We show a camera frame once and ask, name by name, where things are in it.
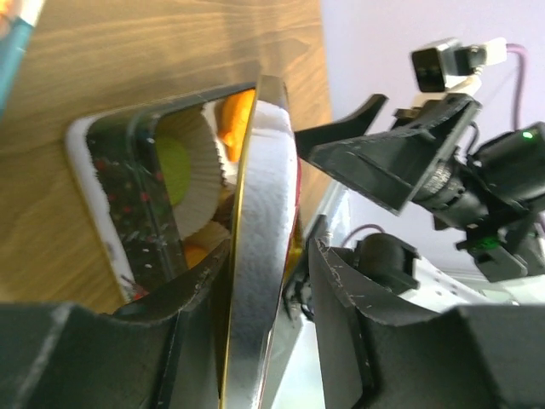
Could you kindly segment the gold tin lid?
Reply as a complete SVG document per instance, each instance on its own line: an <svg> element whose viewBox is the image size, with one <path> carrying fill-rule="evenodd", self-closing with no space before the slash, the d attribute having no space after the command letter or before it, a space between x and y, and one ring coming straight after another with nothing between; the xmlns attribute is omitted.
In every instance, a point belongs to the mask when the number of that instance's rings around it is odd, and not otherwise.
<svg viewBox="0 0 545 409"><path fill-rule="evenodd" d="M262 405L295 226L298 179L299 160L284 81L263 75L256 85L238 166L222 408Z"/></svg>

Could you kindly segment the green round cookie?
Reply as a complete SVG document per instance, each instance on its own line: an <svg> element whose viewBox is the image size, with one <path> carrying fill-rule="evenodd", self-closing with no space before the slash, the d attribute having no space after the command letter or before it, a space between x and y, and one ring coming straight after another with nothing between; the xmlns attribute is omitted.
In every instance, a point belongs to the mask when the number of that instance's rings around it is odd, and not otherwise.
<svg viewBox="0 0 545 409"><path fill-rule="evenodd" d="M191 179L189 154L177 140L163 137L156 140L158 161L172 205L181 202Z"/></svg>

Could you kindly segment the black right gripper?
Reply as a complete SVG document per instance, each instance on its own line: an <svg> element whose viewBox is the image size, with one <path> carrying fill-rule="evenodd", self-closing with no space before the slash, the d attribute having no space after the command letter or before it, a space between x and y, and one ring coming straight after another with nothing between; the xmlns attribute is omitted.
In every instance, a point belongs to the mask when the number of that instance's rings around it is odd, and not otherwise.
<svg viewBox="0 0 545 409"><path fill-rule="evenodd" d="M297 130L298 157L310 158L326 174L392 213L409 202L431 213L482 213L477 182L456 159L458 142L480 104L466 94L449 94L421 107L400 108L391 131L364 135L387 101L384 94L373 94L344 118Z"/></svg>

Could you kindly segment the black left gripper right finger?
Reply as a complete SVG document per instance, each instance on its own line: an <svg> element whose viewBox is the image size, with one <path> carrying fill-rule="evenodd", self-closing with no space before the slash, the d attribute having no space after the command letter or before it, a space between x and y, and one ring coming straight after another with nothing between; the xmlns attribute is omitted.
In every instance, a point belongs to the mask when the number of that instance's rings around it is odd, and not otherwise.
<svg viewBox="0 0 545 409"><path fill-rule="evenodd" d="M435 313L319 240L309 245L309 267L328 408L543 407L543 306Z"/></svg>

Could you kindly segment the orange dotted sandwich cookie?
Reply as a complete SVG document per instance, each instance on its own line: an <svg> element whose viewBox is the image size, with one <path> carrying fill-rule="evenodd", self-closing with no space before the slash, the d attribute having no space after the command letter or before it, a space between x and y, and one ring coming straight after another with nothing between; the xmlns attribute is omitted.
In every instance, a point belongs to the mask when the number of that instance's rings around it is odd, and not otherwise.
<svg viewBox="0 0 545 409"><path fill-rule="evenodd" d="M187 266L189 268L194 268L209 254L209 252L199 245L184 244L184 254Z"/></svg>

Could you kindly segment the orange fish cookie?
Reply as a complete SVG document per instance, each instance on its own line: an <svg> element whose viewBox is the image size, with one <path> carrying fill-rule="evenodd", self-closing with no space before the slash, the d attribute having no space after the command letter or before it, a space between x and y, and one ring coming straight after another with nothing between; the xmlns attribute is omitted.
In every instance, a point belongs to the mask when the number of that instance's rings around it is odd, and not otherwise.
<svg viewBox="0 0 545 409"><path fill-rule="evenodd" d="M237 94L229 95L223 106L224 131L222 136L226 144L237 150L243 142L250 120L251 108L255 98L255 90L247 89Z"/></svg>

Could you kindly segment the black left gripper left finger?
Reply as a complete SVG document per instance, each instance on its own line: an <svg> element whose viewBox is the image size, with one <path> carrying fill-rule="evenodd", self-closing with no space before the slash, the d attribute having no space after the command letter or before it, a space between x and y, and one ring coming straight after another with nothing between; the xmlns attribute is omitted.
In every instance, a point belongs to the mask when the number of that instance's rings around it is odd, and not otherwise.
<svg viewBox="0 0 545 409"><path fill-rule="evenodd" d="M73 302L1 307L4 408L216 408L216 313L230 244L151 294L98 314Z"/></svg>

